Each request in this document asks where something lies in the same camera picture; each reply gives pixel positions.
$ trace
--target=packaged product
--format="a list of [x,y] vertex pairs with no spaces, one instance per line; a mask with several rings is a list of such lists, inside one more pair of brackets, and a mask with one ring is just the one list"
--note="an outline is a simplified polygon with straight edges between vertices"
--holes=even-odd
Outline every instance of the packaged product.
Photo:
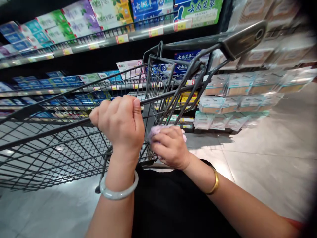
[[198,108],[204,113],[219,114],[224,101],[224,97],[202,96]]
[[[226,59],[227,58],[225,57],[225,55],[222,53],[221,50],[217,49],[217,50],[213,51],[213,53],[212,53],[212,65],[211,65],[210,71],[213,70],[214,68],[216,68],[221,63],[223,63]],[[240,57],[237,58],[235,61],[231,61],[231,62],[227,63],[225,66],[223,66],[219,70],[236,70],[239,61],[240,61]]]
[[282,98],[283,93],[266,93],[263,94],[263,101],[258,108],[258,111],[267,111],[272,109]]
[[276,85],[285,76],[285,71],[258,71],[249,94],[268,93],[275,89]]
[[242,96],[238,112],[257,111],[264,99],[263,95]]
[[214,116],[214,114],[206,114],[201,111],[196,111],[194,120],[195,129],[208,130]]
[[302,90],[317,75],[317,69],[294,69],[289,70],[278,88],[279,93],[295,93]]
[[235,1],[228,31],[246,28],[264,20],[273,2],[273,0]]
[[243,124],[242,128],[254,128],[259,124],[261,119],[269,116],[270,112],[243,112],[242,114],[248,118],[248,120]]
[[218,23],[223,0],[189,0],[175,2],[174,5],[174,22],[182,19],[185,21],[186,28],[201,27]]
[[226,96],[247,95],[254,79],[254,73],[229,74]]
[[221,113],[235,112],[240,103],[240,96],[227,97],[221,107]]
[[241,57],[239,68],[261,67],[273,53],[277,43],[277,41],[273,40],[261,42],[256,48]]
[[247,120],[248,118],[242,113],[235,112],[233,113],[231,119],[228,121],[226,127],[234,131],[239,131]]
[[225,130],[227,123],[233,115],[231,113],[215,115],[211,122],[210,129]]

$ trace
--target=store aisle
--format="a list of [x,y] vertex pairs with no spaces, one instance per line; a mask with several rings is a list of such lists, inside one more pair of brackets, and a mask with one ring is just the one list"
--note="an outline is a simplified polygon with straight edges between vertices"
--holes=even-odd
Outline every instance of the store aisle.
[[[187,134],[189,150],[278,214],[303,221],[317,179],[317,84],[288,95],[254,129],[237,135]],[[83,237],[99,176],[37,192],[4,192],[0,237]]]

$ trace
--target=price label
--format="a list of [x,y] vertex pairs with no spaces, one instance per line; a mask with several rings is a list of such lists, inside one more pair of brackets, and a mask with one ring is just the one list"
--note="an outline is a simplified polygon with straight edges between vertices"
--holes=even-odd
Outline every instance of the price label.
[[36,62],[36,59],[35,59],[35,58],[27,58],[27,60],[28,60],[30,63]]
[[71,54],[73,54],[73,50],[72,50],[72,48],[65,48],[65,49],[63,49],[63,53],[64,53],[64,55],[71,55]]
[[117,44],[129,42],[128,34],[116,36],[116,42],[117,42]]
[[46,58],[50,60],[50,59],[53,59],[55,57],[54,57],[53,53],[50,53],[50,54],[46,55]]
[[90,43],[89,44],[89,49],[90,50],[95,50],[95,49],[99,49],[99,48],[100,48],[100,46],[99,46],[98,43]]
[[174,31],[190,29],[192,27],[192,21],[193,21],[192,18],[176,20],[174,24]]
[[153,27],[149,30],[149,37],[155,37],[159,35],[164,35],[163,27]]
[[4,67],[4,68],[9,68],[10,65],[9,65],[8,63],[2,63],[2,67]]

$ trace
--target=finger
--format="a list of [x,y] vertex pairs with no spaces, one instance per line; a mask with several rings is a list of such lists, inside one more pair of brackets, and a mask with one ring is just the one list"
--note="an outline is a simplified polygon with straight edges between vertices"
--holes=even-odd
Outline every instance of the finger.
[[141,104],[138,98],[134,98],[133,101],[133,118],[137,130],[144,130],[144,122],[141,112]]
[[176,131],[179,136],[183,136],[182,129],[179,126],[171,126],[170,128]]
[[104,100],[101,102],[99,106],[99,116],[104,115],[107,112],[109,105],[110,101],[108,100]]
[[99,107],[95,107],[91,113],[89,114],[89,118],[91,120],[91,123],[98,127],[98,121],[99,121]]
[[151,149],[156,155],[162,158],[168,157],[168,155],[170,154],[169,148],[159,143],[153,143],[151,145]]
[[163,128],[160,133],[169,135],[171,138],[176,139],[178,137],[178,133],[171,127]]
[[169,147],[173,143],[173,139],[170,136],[163,134],[163,133],[158,133],[158,134],[154,135],[152,137],[152,141],[153,142],[160,142],[161,144],[163,144],[166,147]]
[[116,97],[115,99],[113,99],[111,101],[111,103],[109,104],[108,110],[107,110],[107,115],[108,116],[112,116],[114,114],[116,114],[116,112],[118,111],[118,107],[119,104],[121,102],[122,97]]
[[131,95],[124,95],[121,98],[117,113],[122,119],[131,120],[133,118],[133,100]]

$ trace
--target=metal wire basket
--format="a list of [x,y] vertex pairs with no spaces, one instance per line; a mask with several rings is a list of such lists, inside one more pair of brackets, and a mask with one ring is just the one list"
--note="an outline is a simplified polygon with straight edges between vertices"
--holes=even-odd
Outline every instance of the metal wire basket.
[[[144,53],[143,62],[147,62],[145,64],[10,114],[0,121],[0,187],[32,191],[92,175],[103,175],[107,171],[107,158],[111,155],[112,146],[105,135],[93,127],[88,115],[102,100],[111,100],[124,94],[141,99],[146,131],[139,162],[152,162],[154,154],[149,148],[147,138],[150,128],[158,124],[170,124],[175,112],[178,116],[173,118],[172,124],[176,125],[183,113],[197,104],[212,75],[229,61],[257,46],[265,30],[266,22],[260,22],[238,33],[167,45],[160,42]],[[163,57],[167,50],[201,48],[204,50],[190,62]],[[215,49],[221,49],[227,60],[212,69],[208,73],[208,79],[203,82],[202,78],[209,66],[200,59]],[[162,70],[166,64],[170,67],[168,72]],[[181,78],[174,75],[177,65],[187,68]],[[116,81],[116,77],[120,75],[125,80]],[[198,88],[201,89],[197,98],[190,102]],[[183,92],[188,92],[189,96],[186,102],[181,103],[179,99]],[[93,94],[98,95],[100,100],[88,100]],[[80,111],[50,118],[48,122],[45,115],[50,115],[52,110],[62,109]]]

